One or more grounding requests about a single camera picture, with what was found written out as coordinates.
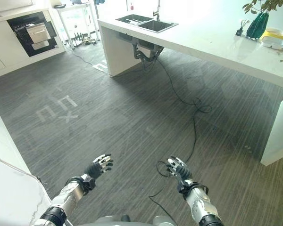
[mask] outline gray carpet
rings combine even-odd
[[[75,53],[103,64],[100,43]],[[213,107],[196,115],[188,166],[210,188],[225,225],[283,226],[283,159],[259,163],[283,88],[169,49],[160,61],[185,101],[198,97]],[[155,169],[170,155],[189,156],[195,107],[176,97],[158,62],[149,73],[106,73],[67,50],[0,77],[0,114],[28,168],[52,197],[95,157],[111,153],[113,171],[82,199],[73,224],[124,213],[151,222],[164,212],[147,196],[166,186],[155,200],[179,225],[196,225],[175,179]]]

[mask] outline green vase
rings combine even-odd
[[[268,13],[260,13],[247,29],[246,37],[258,39],[264,33],[268,22]]]

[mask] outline power cord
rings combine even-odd
[[[73,55],[75,55],[76,57],[80,58],[80,59],[83,60],[85,63],[94,66],[94,64],[93,64],[92,62],[88,62],[88,61],[86,61],[83,57],[81,57],[81,56],[75,54],[72,49],[68,48],[67,46],[66,46],[66,48],[69,49],[69,50],[72,52]],[[155,65],[155,63],[156,63],[156,60],[157,60],[157,59],[154,59],[154,60],[153,60],[149,65],[147,65],[147,66],[146,66],[145,63],[143,62],[143,64],[142,64],[143,68],[142,68],[142,69],[136,70],[136,71],[129,71],[129,72],[123,73],[123,74],[121,74],[121,75],[129,74],[129,73],[135,73],[135,72],[141,72],[141,71],[144,71],[144,72],[148,73],[148,72],[152,71],[152,69],[154,68],[154,65]]]
[[[176,90],[174,89],[171,76],[169,75],[169,73],[168,73],[168,71],[166,70],[166,68],[164,67],[164,65],[163,65],[158,59],[156,59],[156,60],[160,63],[160,65],[161,65],[161,66],[163,67],[163,69],[165,70],[165,72],[166,72],[166,74],[167,74],[167,76],[168,76],[168,78],[169,78],[169,80],[170,80],[170,83],[171,83],[171,86],[172,86],[172,90],[173,90],[173,92],[176,94],[176,96],[178,97],[178,99],[179,99],[181,102],[183,102],[184,104],[186,104],[186,105],[191,105],[191,106],[195,106],[195,107],[196,107],[196,110],[193,112],[192,117],[191,117],[192,123],[193,123],[193,125],[194,125],[195,138],[194,138],[194,143],[193,143],[193,146],[192,146],[192,149],[191,149],[191,153],[190,153],[189,157],[187,158],[187,160],[185,161],[185,163],[187,163],[187,162],[190,160],[190,158],[192,157],[192,155],[194,154],[195,146],[196,146],[196,141],[197,141],[197,132],[196,132],[195,116],[196,116],[196,114],[197,114],[198,112],[201,112],[201,113],[210,113],[210,112],[213,110],[213,108],[212,108],[212,106],[210,106],[210,105],[201,105],[201,100],[200,100],[199,98],[196,98],[197,101],[198,101],[198,103],[197,103],[196,101],[194,101],[194,100],[192,100],[192,103],[189,103],[189,102],[183,100],[183,99],[178,95],[178,93],[176,92]],[[157,161],[157,163],[156,163],[156,170],[157,170],[158,174],[161,175],[161,176],[163,176],[163,177],[167,177],[167,178],[169,179],[169,177],[171,176],[171,174],[170,174],[170,173],[169,173],[168,175],[163,174],[163,173],[159,170],[159,168],[158,168],[158,166],[159,166],[160,164],[164,164],[164,166],[166,166],[166,163],[165,163],[164,161],[161,161],[161,160],[160,160],[160,161]],[[165,183],[164,187],[163,187],[160,191],[158,191],[155,195],[149,196],[149,198],[150,198],[150,200],[151,200],[152,202],[154,202],[155,204],[157,204],[157,205],[176,223],[176,221],[175,221],[175,220],[173,219],[173,217],[168,213],[168,211],[167,211],[161,204],[159,204],[158,202],[156,202],[155,200],[152,199],[153,197],[157,196],[158,194],[160,194],[160,193],[165,189],[166,184],[167,184],[167,182]]]

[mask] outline floor marking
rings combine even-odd
[[[36,111],[36,114],[38,115],[38,117],[41,120],[41,122],[45,122],[46,121],[45,117],[42,115],[42,111],[45,111],[45,110],[51,115],[51,117],[53,119],[57,116],[48,105],[45,105],[42,109]]]
[[[64,109],[64,111],[68,111],[68,108],[63,104],[63,100],[67,100],[73,107],[77,107],[77,104],[67,95],[66,97],[63,97],[60,100],[57,100],[57,103]]]
[[[78,115],[71,115],[71,111],[68,111],[67,115],[59,116],[58,119],[66,119],[66,123],[69,123],[70,119],[75,119],[77,117],[78,117]]]
[[[97,64],[97,65],[94,65],[93,67],[94,67],[95,69],[101,71],[101,72],[103,72],[104,70],[101,69],[100,67],[102,67],[102,68],[104,68],[104,69],[107,69],[107,66],[102,65],[102,64]]]

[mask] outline stainless steel sink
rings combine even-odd
[[[146,21],[153,20],[153,18],[146,17],[146,16],[140,16],[140,15],[136,15],[136,14],[131,14],[131,15],[128,15],[128,16],[118,18],[117,20],[128,23],[128,24],[138,25],[138,24],[144,23]]]
[[[166,22],[161,22],[157,20],[151,20],[142,24],[137,25],[138,27],[151,31],[151,32],[162,32],[165,31],[171,27],[174,27],[178,25],[177,23],[166,23]]]

